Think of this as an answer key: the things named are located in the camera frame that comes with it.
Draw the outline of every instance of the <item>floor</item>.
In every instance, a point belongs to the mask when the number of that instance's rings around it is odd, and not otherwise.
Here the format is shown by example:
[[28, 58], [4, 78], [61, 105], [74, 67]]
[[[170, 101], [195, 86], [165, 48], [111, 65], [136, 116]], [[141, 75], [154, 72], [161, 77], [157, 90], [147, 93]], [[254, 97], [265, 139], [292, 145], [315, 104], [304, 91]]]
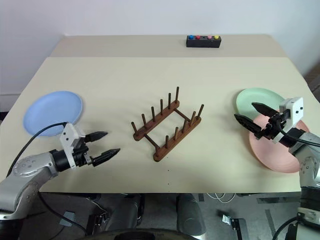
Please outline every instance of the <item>floor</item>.
[[[145, 210], [139, 228], [176, 229], [176, 194], [158, 193], [147, 194]], [[98, 202], [104, 208], [114, 210], [125, 196], [123, 194], [102, 194]], [[250, 240], [270, 240], [272, 234], [286, 220], [297, 214], [299, 206], [299, 192], [287, 193], [260, 193], [250, 196], [239, 196], [232, 202], [222, 204], [206, 194], [194, 194], [198, 200], [209, 240], [237, 240], [236, 232], [231, 226], [222, 223], [221, 212], [228, 213], [232, 218], [244, 218], [247, 223]], [[43, 193], [43, 198], [57, 212], [65, 211], [75, 213], [75, 221], [82, 226], [87, 225], [90, 214], [101, 213], [101, 210], [85, 197]], [[62, 228], [60, 219], [48, 212], [39, 199], [36, 199], [29, 212], [30, 217], [25, 220], [20, 239], [49, 240]], [[285, 239], [285, 229], [279, 240]], [[83, 237], [83, 233], [76, 227], [65, 227], [54, 238], [55, 240], [73, 240]]]

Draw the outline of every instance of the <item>beige table surface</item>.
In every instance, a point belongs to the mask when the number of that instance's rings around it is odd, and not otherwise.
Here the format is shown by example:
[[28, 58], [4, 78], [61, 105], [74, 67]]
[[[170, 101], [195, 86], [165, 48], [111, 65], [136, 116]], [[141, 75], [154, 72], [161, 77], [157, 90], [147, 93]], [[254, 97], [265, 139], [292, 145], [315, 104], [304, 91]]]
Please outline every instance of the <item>beige table surface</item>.
[[[168, 92], [180, 87], [179, 109], [191, 116], [204, 104], [202, 121], [161, 162], [154, 148], [133, 139], [131, 121], [142, 126], [141, 113], [160, 109]], [[79, 94], [84, 109], [78, 123], [86, 133], [108, 131], [88, 143], [89, 154], [112, 148], [121, 151], [97, 167], [66, 170], [42, 187], [48, 192], [290, 192], [299, 191], [299, 174], [273, 172], [253, 156], [248, 131], [234, 119], [237, 94], [246, 88], [271, 89], [284, 98], [304, 98], [309, 129], [320, 134], [320, 105], [286, 57], [145, 58], [49, 57], [0, 126], [0, 177], [3, 179], [19, 150], [31, 137], [23, 116], [40, 96], [67, 90]], [[159, 144], [181, 127], [173, 113], [149, 135]], [[23, 156], [61, 149], [58, 136], [39, 137]]]
[[222, 35], [219, 48], [186, 47], [186, 35], [66, 36], [50, 57], [286, 57], [266, 34]]

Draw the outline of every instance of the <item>wooden peg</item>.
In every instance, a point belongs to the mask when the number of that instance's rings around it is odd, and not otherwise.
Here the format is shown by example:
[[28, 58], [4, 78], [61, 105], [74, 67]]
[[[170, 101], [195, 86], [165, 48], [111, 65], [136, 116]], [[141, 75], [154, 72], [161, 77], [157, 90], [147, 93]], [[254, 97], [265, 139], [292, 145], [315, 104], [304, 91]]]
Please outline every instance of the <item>wooden peg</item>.
[[169, 141], [169, 136], [165, 136], [165, 148], [168, 148], [168, 141]]
[[169, 100], [168, 100], [168, 109], [170, 109], [171, 107], [171, 93], [169, 93]]
[[134, 133], [138, 135], [138, 131], [137, 131], [136, 125], [135, 125], [135, 123], [133, 121], [131, 122], [131, 125], [133, 127]]
[[178, 95], [179, 95], [179, 87], [176, 87], [176, 92], [175, 92], [175, 103], [178, 103]]
[[196, 116], [196, 119], [199, 119], [200, 114], [201, 114], [201, 112], [202, 112], [202, 109], [204, 109], [204, 105], [203, 105], [203, 104], [202, 104], [201, 107], [200, 107], [200, 110], [199, 110], [199, 112], [198, 112], [198, 115]]
[[194, 124], [195, 116], [196, 116], [196, 111], [193, 111], [192, 117], [191, 117], [191, 121], [190, 121], [190, 126], [191, 126], [192, 124]]
[[152, 112], [152, 120], [155, 122], [156, 121], [155, 108], [153, 106], [151, 107], [151, 112]]
[[164, 101], [162, 99], [160, 99], [160, 113], [161, 115], [164, 114]]
[[184, 123], [183, 123], [183, 127], [182, 127], [182, 133], [185, 132], [186, 125], [187, 125], [187, 119], [184, 119]]
[[177, 137], [178, 137], [178, 131], [179, 131], [179, 127], [176, 127], [176, 128], [175, 128], [175, 132], [174, 132], [173, 140], [177, 140]]
[[177, 114], [179, 114], [181, 117], [183, 117], [184, 119], [187, 119], [190, 122], [190, 119], [186, 115], [184, 115], [182, 112], [180, 112], [178, 109], [175, 108], [174, 111]]
[[141, 114], [141, 117], [142, 117], [142, 121], [143, 121], [144, 127], [147, 128], [146, 118], [145, 118], [145, 115], [143, 113]]
[[159, 148], [155, 147], [155, 155], [158, 157], [159, 156]]
[[149, 137], [147, 134], [144, 134], [144, 136], [145, 136], [145, 138], [155, 147], [155, 149], [159, 149], [158, 144], [156, 144], [156, 142], [153, 141], [153, 140], [151, 139], [151, 137]]

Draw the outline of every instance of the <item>table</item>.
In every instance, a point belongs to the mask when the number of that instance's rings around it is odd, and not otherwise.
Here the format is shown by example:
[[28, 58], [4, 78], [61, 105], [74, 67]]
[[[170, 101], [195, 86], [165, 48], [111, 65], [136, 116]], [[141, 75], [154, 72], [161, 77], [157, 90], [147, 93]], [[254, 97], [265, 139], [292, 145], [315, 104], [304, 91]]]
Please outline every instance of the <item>table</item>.
[[[201, 123], [162, 161], [153, 161], [154, 148], [133, 139], [131, 121], [151, 119], [151, 106], [180, 87], [179, 110], [191, 116], [204, 104]], [[304, 98], [303, 121], [320, 135], [319, 103], [292, 62], [268, 57], [48, 57], [0, 127], [0, 176], [30, 135], [22, 120], [37, 98], [53, 91], [79, 94], [83, 114], [76, 124], [85, 133], [107, 131], [88, 143], [89, 154], [121, 148], [97, 167], [66, 170], [41, 191], [64, 193], [257, 193], [299, 191], [299, 174], [273, 172], [256, 160], [248, 131], [234, 119], [235, 99], [246, 88], [268, 88], [284, 98]], [[158, 145], [173, 136], [182, 118], [173, 113], [150, 136]], [[59, 137], [39, 137], [23, 156], [61, 149]]]

